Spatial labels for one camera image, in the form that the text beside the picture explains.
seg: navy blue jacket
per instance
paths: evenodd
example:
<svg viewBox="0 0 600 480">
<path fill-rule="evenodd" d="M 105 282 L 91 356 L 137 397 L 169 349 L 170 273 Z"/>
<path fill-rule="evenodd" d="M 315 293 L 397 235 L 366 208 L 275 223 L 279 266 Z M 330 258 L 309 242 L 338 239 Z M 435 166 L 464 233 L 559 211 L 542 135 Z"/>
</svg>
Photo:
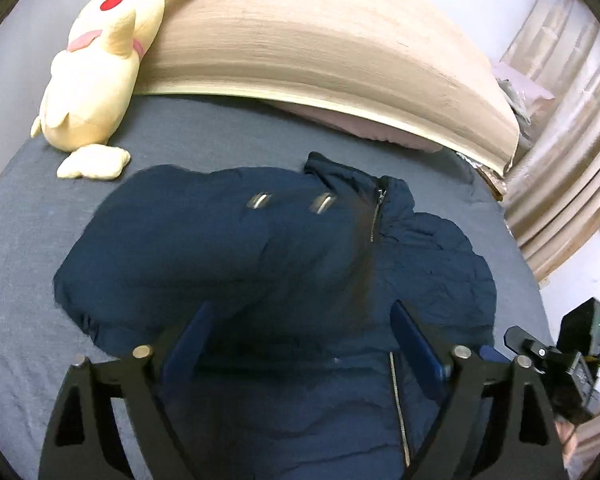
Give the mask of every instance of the navy blue jacket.
<svg viewBox="0 0 600 480">
<path fill-rule="evenodd" d="M 438 409 L 392 303 L 472 347 L 493 344 L 496 305 L 462 231 L 413 208 L 404 181 L 318 153 L 304 173 L 157 166 L 100 205 L 56 300 L 113 355 L 213 305 L 195 379 L 160 393 L 202 478 L 398 479 Z"/>
</svg>

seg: person's skin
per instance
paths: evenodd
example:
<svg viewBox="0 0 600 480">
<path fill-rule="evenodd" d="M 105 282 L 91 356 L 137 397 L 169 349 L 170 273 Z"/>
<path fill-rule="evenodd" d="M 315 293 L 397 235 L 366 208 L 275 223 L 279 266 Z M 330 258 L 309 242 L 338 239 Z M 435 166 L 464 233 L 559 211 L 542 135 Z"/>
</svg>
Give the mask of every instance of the person's skin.
<svg viewBox="0 0 600 480">
<path fill-rule="evenodd" d="M 556 420 L 555 429 L 558 431 L 558 437 L 562 443 L 562 461 L 567 467 L 578 447 L 578 438 L 573 431 L 574 425 L 567 420 Z"/>
</svg>

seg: bed sheet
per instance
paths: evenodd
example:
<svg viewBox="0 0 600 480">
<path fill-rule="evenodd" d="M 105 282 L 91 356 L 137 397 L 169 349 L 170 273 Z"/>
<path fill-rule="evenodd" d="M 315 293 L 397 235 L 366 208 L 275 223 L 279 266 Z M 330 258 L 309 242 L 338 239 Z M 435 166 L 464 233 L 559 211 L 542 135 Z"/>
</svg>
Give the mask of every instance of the bed sheet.
<svg viewBox="0 0 600 480">
<path fill-rule="evenodd" d="M 0 448 L 37 478 L 54 400 L 78 353 L 108 360 L 54 304 L 52 277 L 98 204 L 124 178 L 155 164 L 197 171 L 235 166 L 300 170 L 311 151 L 370 174 L 403 178 L 416 210 L 455 222 L 491 268 L 498 293 L 494 336 L 518 324 L 551 341 L 538 285 L 486 184 L 455 153 L 363 140 L 237 98 L 135 96 L 112 144 L 132 161 L 115 182 L 58 180 L 64 154 L 27 141 L 0 178 Z M 123 406 L 116 415 L 132 469 L 150 478 Z"/>
</svg>

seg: plush toy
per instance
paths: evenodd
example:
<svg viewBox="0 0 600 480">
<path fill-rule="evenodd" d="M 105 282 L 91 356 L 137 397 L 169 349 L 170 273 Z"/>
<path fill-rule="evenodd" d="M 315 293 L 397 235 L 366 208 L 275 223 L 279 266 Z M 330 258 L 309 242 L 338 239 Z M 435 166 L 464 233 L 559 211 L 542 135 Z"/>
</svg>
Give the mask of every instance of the plush toy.
<svg viewBox="0 0 600 480">
<path fill-rule="evenodd" d="M 42 132 L 73 152 L 58 177 L 114 179 L 130 160 L 106 146 L 126 112 L 140 60 L 158 32 L 170 0 L 91 0 L 78 15 L 69 43 L 51 63 L 31 137 Z"/>
</svg>

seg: wooden board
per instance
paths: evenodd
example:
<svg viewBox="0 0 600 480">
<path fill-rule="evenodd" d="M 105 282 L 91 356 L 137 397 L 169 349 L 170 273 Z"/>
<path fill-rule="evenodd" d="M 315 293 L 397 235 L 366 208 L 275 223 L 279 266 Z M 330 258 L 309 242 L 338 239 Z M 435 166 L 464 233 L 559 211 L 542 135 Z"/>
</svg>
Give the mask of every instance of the wooden board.
<svg viewBox="0 0 600 480">
<path fill-rule="evenodd" d="M 142 61 L 136 92 L 337 110 L 500 174 L 518 142 L 488 59 L 427 0 L 178 0 Z"/>
</svg>

